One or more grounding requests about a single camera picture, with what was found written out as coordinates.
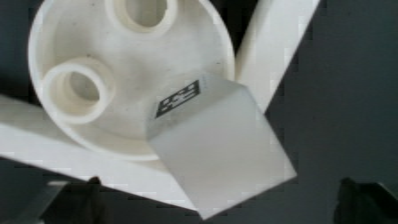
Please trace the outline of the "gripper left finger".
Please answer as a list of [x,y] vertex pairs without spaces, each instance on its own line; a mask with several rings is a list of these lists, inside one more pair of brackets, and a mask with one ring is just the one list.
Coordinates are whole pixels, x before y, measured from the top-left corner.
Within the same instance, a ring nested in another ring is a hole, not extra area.
[[102,181],[50,181],[16,224],[107,224],[107,206],[100,196]]

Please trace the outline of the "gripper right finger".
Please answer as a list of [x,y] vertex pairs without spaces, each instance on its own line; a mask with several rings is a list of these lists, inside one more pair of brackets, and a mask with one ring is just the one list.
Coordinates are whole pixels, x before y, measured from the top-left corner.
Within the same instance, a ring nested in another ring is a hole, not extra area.
[[398,190],[380,182],[340,183],[334,224],[398,224]]

